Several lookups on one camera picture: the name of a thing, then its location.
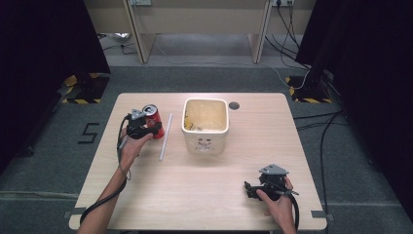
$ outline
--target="white plastic bucket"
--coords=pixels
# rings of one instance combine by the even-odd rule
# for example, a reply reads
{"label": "white plastic bucket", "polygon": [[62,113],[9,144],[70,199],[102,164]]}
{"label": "white plastic bucket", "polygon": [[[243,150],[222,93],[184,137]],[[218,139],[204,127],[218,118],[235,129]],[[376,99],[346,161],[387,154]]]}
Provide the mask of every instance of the white plastic bucket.
{"label": "white plastic bucket", "polygon": [[188,98],[185,101],[182,132],[193,154],[220,154],[229,130],[228,104],[217,98]]}

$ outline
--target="gray carpet floor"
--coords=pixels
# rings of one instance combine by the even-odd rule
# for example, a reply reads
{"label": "gray carpet floor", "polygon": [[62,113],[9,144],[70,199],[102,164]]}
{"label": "gray carpet floor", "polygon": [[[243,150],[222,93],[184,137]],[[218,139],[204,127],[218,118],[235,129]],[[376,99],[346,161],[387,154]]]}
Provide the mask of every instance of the gray carpet floor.
{"label": "gray carpet floor", "polygon": [[[68,212],[76,203],[121,93],[283,93],[294,118],[341,109],[337,101],[293,101],[282,80],[290,75],[305,75],[305,71],[295,68],[278,69],[279,74],[268,67],[220,66],[116,66],[111,71],[101,103],[59,103],[33,145],[34,155],[14,158],[1,174],[0,233],[75,233],[68,227]],[[330,117],[295,120],[324,208],[320,141]],[[91,139],[82,136],[88,123],[98,123],[89,128],[96,133],[94,143],[79,144]],[[303,128],[316,123],[321,124]],[[384,176],[369,163],[345,115],[338,116],[326,131],[322,152],[329,233],[413,233],[411,220]]]}

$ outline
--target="cable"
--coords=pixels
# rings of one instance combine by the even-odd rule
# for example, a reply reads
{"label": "cable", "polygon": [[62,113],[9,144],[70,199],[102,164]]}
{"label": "cable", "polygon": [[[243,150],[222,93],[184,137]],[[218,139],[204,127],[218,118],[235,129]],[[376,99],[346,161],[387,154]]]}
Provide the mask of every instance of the cable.
{"label": "cable", "polygon": [[107,47],[107,48],[103,49],[103,51],[106,51],[106,50],[108,50],[108,49],[115,48],[115,47],[118,47],[118,46],[119,46],[119,45],[116,45],[116,46],[110,46],[110,47]]}
{"label": "cable", "polygon": [[106,34],[103,34],[103,33],[97,33],[97,38],[100,40],[100,39],[102,39],[102,38],[105,38],[106,37]]}
{"label": "cable", "polygon": [[129,53],[125,53],[125,47],[127,47],[127,46],[130,46],[130,45],[132,45],[132,44],[129,44],[129,45],[121,45],[121,48],[122,48],[122,54],[124,54],[124,55],[130,55],[130,54],[137,54],[137,52],[129,52]]}
{"label": "cable", "polygon": [[[281,49],[278,48],[276,45],[274,45],[274,44],[270,41],[270,39],[268,39],[267,36],[265,36],[265,39],[268,41],[268,43],[270,43],[270,45],[271,45],[276,51],[278,51],[278,52],[281,53],[281,59],[282,59],[282,55],[285,55],[285,56],[287,56],[287,57],[289,57],[290,59],[292,59],[292,60],[295,61],[295,58],[294,58],[293,56],[291,56],[291,55],[289,55],[289,54],[287,54],[286,52],[283,51],[284,49],[286,49],[286,50],[288,50],[288,51],[290,51],[290,50],[287,49],[287,48],[285,48],[283,45],[281,45],[275,38],[274,38],[274,40],[282,47]],[[310,67],[308,67],[307,65],[302,64],[302,63],[300,63],[300,62],[297,62],[297,63],[299,63],[300,65],[302,65],[302,66],[305,67],[305,68],[303,68],[303,67],[298,67],[298,66],[288,65],[288,64],[286,64],[286,63],[283,61],[283,59],[282,59],[282,63],[283,63],[285,66],[289,66],[289,67],[292,67],[292,68],[303,69],[303,70],[310,70]]]}
{"label": "cable", "polygon": [[297,45],[298,50],[300,49],[300,45],[297,43],[297,39],[295,38],[294,32],[294,23],[292,22],[292,15],[294,12],[294,6],[292,6],[292,2],[287,1],[288,3],[288,10],[289,10],[289,26],[291,26],[292,36],[294,37],[295,43]]}
{"label": "cable", "polygon": [[[322,184],[322,195],[324,197],[324,206],[325,206],[325,214],[328,215],[328,205],[327,205],[327,193],[326,193],[326,189],[325,189],[325,179],[324,179],[324,162],[323,162],[323,155],[322,155],[322,146],[324,143],[324,137],[325,137],[325,133],[327,132],[328,127],[331,125],[331,123],[333,122],[333,120],[339,115],[341,114],[342,111],[339,111],[338,113],[336,113],[329,121],[327,126],[325,127],[324,131],[322,132],[322,136],[321,136],[321,143],[319,145],[319,162],[320,162],[320,167],[321,167],[321,184]],[[325,233],[328,233],[328,224],[325,227]]]}
{"label": "cable", "polygon": [[277,11],[279,12],[280,18],[282,19],[282,23],[285,26],[286,32],[287,32],[287,36],[289,35],[289,37],[291,38],[291,40],[295,43],[295,45],[297,45],[298,49],[300,48],[300,45],[298,44],[297,40],[295,39],[295,36],[293,36],[291,34],[291,32],[289,31],[289,27],[286,25],[285,20],[283,19],[282,13],[280,12],[280,7],[277,8]]}
{"label": "cable", "polygon": [[[324,123],[313,123],[313,124],[297,127],[297,131],[303,131],[303,130],[307,130],[307,129],[311,129],[311,128],[321,127],[325,124],[326,124],[326,122],[324,122]],[[331,124],[332,125],[349,126],[348,124],[341,124],[341,123],[331,123]]]}
{"label": "cable", "polygon": [[294,226],[295,226],[295,230],[298,231],[298,226],[300,224],[300,211],[298,210],[298,203],[297,200],[295,200],[295,197],[292,196],[291,194],[288,195],[289,199],[291,199],[291,203],[294,207],[294,213],[295,213],[295,222],[294,222]]}
{"label": "cable", "polygon": [[283,60],[283,57],[282,57],[282,54],[284,54],[284,52],[283,52],[283,49],[285,48],[285,42],[286,42],[286,39],[288,38],[288,34],[287,35],[285,35],[285,39],[284,39],[284,41],[283,41],[283,43],[282,43],[282,50],[281,50],[281,53],[280,53],[280,57],[281,57],[281,59],[282,59],[282,63],[284,64],[284,65],[286,65],[286,66],[288,66],[286,63],[285,63],[285,61]]}
{"label": "cable", "polygon": [[88,207],[83,213],[82,216],[80,217],[80,223],[82,224],[83,220],[85,219],[85,217],[94,209],[96,209],[97,207],[107,203],[109,200],[113,199],[114,197],[118,196],[126,187],[127,185],[127,180],[125,179],[124,183],[122,183],[121,187],[118,188],[118,190],[116,190],[114,193],[110,194],[109,196],[103,198],[102,200],[99,200],[97,202],[95,202],[93,205],[91,205],[90,207]]}
{"label": "cable", "polygon": [[[120,127],[120,130],[119,130],[119,133],[118,133],[117,148],[118,148],[119,145],[121,144],[122,129],[123,129],[123,126],[124,126],[125,121],[128,119],[129,116],[130,116],[130,114],[127,115],[127,116],[122,120],[121,127]],[[118,188],[115,192],[113,192],[113,193],[110,194],[109,196],[107,196],[107,197],[105,197],[105,198],[103,198],[103,199],[95,202],[93,205],[91,205],[90,207],[88,207],[88,208],[82,213],[82,216],[80,217],[80,223],[82,224],[83,220],[86,218],[86,216],[87,216],[91,211],[93,211],[93,210],[96,209],[97,207],[99,207],[99,206],[107,203],[108,201],[110,201],[110,200],[113,199],[114,197],[118,196],[118,195],[124,190],[124,188],[126,187],[126,185],[127,185],[127,180],[128,180],[128,178],[125,178],[125,180],[124,180],[124,182],[122,183],[121,187]]]}
{"label": "cable", "polygon": [[[274,34],[271,34],[271,36],[273,36],[274,41],[275,41],[277,44],[279,44],[279,46],[282,47],[282,44],[280,44],[280,42],[277,41],[277,39],[276,39],[276,37],[274,36]],[[289,51],[289,52],[293,53],[294,55],[297,55],[297,52],[291,51],[291,50],[289,50],[288,48],[284,48],[284,49],[285,49],[286,51]]]}
{"label": "cable", "polygon": [[162,54],[164,54],[165,56],[168,55],[168,54],[167,54],[165,51],[163,51],[156,43],[154,43],[154,45],[155,45],[155,47],[156,47],[160,52],[162,52]]}
{"label": "cable", "polygon": [[332,113],[326,113],[326,114],[318,114],[318,115],[311,115],[311,116],[302,116],[302,117],[294,117],[293,119],[309,119],[309,118],[317,118],[317,117],[322,117],[322,116],[328,116],[328,115],[335,115],[337,113],[341,113],[342,110],[332,112]]}
{"label": "cable", "polygon": [[285,81],[283,81],[282,77],[280,76],[280,73],[279,73],[274,67],[272,67],[271,65],[265,64],[265,63],[257,63],[257,64],[247,64],[247,63],[241,63],[241,62],[220,63],[220,62],[215,62],[215,61],[203,61],[203,62],[183,61],[183,62],[176,62],[176,61],[170,61],[170,60],[169,60],[168,62],[169,62],[169,63],[172,63],[172,64],[177,64],[177,65],[179,65],[179,64],[216,64],[216,65],[235,65],[235,64],[237,64],[237,65],[246,65],[246,66],[257,66],[257,65],[260,66],[260,65],[264,65],[264,66],[267,66],[267,67],[273,69],[273,70],[277,73],[279,80],[280,80],[286,87],[288,87],[288,88],[291,89],[291,90],[299,90],[299,89],[303,88],[304,82],[306,81],[307,74],[308,74],[308,72],[307,72],[306,76],[304,77],[303,84],[302,84],[300,87],[298,87],[298,88],[294,88],[294,87],[289,86],[287,83],[285,83]]}

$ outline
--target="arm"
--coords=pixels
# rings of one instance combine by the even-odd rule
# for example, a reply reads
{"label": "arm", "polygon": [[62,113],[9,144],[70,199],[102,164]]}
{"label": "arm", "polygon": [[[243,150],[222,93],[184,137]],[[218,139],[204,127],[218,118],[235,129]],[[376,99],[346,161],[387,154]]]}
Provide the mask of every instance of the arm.
{"label": "arm", "polygon": [[[291,181],[285,177],[286,188],[292,189]],[[271,200],[267,194],[261,190],[257,190],[258,196],[267,204],[268,211],[265,216],[271,215],[274,221],[280,226],[284,234],[295,234],[294,218],[292,217],[292,203],[286,196],[281,196],[279,200]]]}
{"label": "arm", "polygon": [[[113,194],[122,186],[127,177],[126,173],[131,168],[134,159],[139,156],[140,149],[152,136],[152,134],[148,134],[141,139],[130,137],[127,139],[127,143],[122,149],[121,163],[97,201]],[[104,233],[115,210],[118,198],[119,195],[91,211],[83,220],[77,233]]]}

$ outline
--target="hand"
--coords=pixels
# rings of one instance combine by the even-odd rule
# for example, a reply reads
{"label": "hand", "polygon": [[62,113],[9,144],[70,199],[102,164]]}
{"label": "hand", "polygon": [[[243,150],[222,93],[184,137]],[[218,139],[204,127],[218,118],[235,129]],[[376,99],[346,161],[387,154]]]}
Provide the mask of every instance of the hand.
{"label": "hand", "polygon": [[153,134],[148,134],[140,139],[134,139],[126,136],[126,129],[122,130],[122,139],[127,137],[127,142],[122,149],[121,167],[127,172],[134,162],[134,159],[139,156],[143,145],[153,137]]}
{"label": "hand", "polygon": [[[285,177],[285,185],[287,189],[292,190],[291,181],[287,176]],[[282,195],[279,200],[273,201],[260,189],[257,190],[257,195],[267,204],[268,211],[264,213],[265,216],[271,215],[283,233],[296,233],[292,217],[292,203],[287,196]]]}

